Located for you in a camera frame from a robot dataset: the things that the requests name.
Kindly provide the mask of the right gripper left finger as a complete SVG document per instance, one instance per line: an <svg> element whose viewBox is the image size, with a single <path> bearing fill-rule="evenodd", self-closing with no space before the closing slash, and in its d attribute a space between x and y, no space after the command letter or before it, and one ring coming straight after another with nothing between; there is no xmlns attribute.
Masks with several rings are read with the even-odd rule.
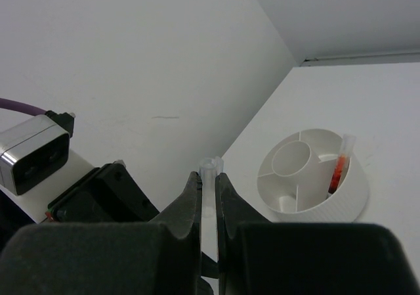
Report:
<svg viewBox="0 0 420 295"><path fill-rule="evenodd" d="M201 180L148 222L41 223L1 253L2 294L197 294Z"/></svg>

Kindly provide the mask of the clear blue pen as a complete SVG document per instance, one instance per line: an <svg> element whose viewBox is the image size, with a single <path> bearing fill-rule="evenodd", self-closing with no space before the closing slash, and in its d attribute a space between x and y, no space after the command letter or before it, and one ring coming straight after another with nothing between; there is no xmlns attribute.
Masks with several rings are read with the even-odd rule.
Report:
<svg viewBox="0 0 420 295"><path fill-rule="evenodd" d="M204 158L199 163L202 181L201 251L215 262L218 262L215 181L223 167L220 157Z"/></svg>

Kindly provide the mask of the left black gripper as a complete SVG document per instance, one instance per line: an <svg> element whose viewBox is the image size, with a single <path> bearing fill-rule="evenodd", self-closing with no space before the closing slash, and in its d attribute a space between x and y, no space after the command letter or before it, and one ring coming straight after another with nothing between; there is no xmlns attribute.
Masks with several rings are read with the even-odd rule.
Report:
<svg viewBox="0 0 420 295"><path fill-rule="evenodd" d="M45 212L49 221L61 223L147 222L158 214L122 162L92 169Z"/></svg>

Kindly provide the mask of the red crayon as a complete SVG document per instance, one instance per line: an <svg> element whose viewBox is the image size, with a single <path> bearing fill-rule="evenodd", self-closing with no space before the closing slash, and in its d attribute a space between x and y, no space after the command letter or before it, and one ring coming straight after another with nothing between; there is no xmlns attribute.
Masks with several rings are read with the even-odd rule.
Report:
<svg viewBox="0 0 420 295"><path fill-rule="evenodd" d="M327 198L333 195L343 178L344 171L348 168L350 163L350 158L352 156L352 151L356 143L356 137L350 134L344 134L341 141L341 146L339 149L339 153L337 155L337 159L335 162L335 167L333 170L333 174L331 177L331 182L329 184Z"/></svg>

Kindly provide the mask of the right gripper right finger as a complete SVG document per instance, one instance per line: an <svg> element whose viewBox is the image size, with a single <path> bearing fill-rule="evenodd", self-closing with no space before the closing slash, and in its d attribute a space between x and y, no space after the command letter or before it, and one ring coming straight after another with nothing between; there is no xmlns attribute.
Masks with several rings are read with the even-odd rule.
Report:
<svg viewBox="0 0 420 295"><path fill-rule="evenodd" d="M366 223L273 223L215 180L221 294L418 294L399 240Z"/></svg>

